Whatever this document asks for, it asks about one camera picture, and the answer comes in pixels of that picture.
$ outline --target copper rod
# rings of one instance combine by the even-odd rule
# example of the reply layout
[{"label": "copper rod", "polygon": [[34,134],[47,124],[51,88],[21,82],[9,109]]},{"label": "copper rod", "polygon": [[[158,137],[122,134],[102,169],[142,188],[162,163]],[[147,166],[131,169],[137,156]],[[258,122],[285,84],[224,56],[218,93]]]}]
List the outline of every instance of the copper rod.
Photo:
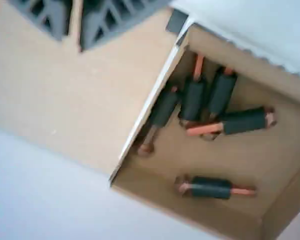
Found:
[{"label": "copper rod", "polygon": [[200,80],[200,76],[202,73],[202,68],[203,68],[203,63],[204,63],[204,56],[201,54],[198,54],[196,56],[196,60],[195,60],[195,67],[194,67],[194,71],[193,71],[193,80],[195,82]]},{"label": "copper rod", "polygon": [[[273,112],[267,112],[265,115],[266,128],[274,126],[277,121]],[[205,124],[196,127],[190,127],[186,130],[188,136],[199,136],[204,134],[222,132],[224,129],[224,124],[222,122]]]},{"label": "copper rod", "polygon": [[225,75],[228,75],[228,76],[229,76],[229,75],[232,75],[232,74],[234,73],[234,70],[233,70],[232,68],[226,66],[225,69],[224,69],[224,71],[223,71],[223,73],[224,73]]},{"label": "copper rod", "polygon": [[222,122],[217,122],[217,123],[212,123],[207,125],[190,127],[186,130],[186,134],[188,136],[198,136],[202,134],[222,132],[223,129],[224,129],[224,124]]}]

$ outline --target cardboard box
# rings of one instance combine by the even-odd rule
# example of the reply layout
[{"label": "cardboard box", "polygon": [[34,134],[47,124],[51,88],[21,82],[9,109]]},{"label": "cardboard box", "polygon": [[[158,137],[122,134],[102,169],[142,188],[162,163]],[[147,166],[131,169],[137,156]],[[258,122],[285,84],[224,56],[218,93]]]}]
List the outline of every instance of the cardboard box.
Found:
[{"label": "cardboard box", "polygon": [[[183,79],[192,71],[191,51],[208,59],[204,71],[210,80],[218,65],[238,72],[230,110],[270,105],[275,107],[278,124],[269,130],[219,136],[214,142],[206,142],[186,136],[178,124],[176,109],[155,142],[155,154],[149,158],[137,156],[133,140],[168,78]],[[112,187],[226,239],[275,239],[300,211],[299,77],[193,25],[154,91],[128,140],[125,152],[129,153],[112,176]],[[259,192],[256,198],[185,198],[173,185],[181,174],[226,178],[255,185]]]}]

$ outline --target gray plastic part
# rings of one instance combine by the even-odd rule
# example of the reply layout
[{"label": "gray plastic part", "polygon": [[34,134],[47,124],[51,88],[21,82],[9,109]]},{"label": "gray plastic part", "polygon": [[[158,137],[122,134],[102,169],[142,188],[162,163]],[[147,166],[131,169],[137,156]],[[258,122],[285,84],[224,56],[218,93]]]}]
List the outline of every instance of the gray plastic part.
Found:
[{"label": "gray plastic part", "polygon": [[169,22],[165,27],[165,30],[174,33],[176,35],[179,35],[188,16],[189,15],[185,14],[184,12],[174,9],[169,19]]},{"label": "gray plastic part", "polygon": [[8,0],[40,30],[57,41],[68,34],[72,0]]},{"label": "gray plastic part", "polygon": [[127,31],[170,0],[84,0],[81,51],[103,44]]}]

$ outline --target white surface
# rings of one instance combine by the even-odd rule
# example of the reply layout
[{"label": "white surface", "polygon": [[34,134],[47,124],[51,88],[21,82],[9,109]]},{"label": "white surface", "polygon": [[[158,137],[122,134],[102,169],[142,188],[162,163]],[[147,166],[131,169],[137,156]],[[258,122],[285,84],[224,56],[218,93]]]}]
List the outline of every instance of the white surface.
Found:
[{"label": "white surface", "polygon": [[175,0],[204,27],[291,73],[300,73],[300,0]]},{"label": "white surface", "polygon": [[107,178],[0,132],[0,240],[215,240]]}]

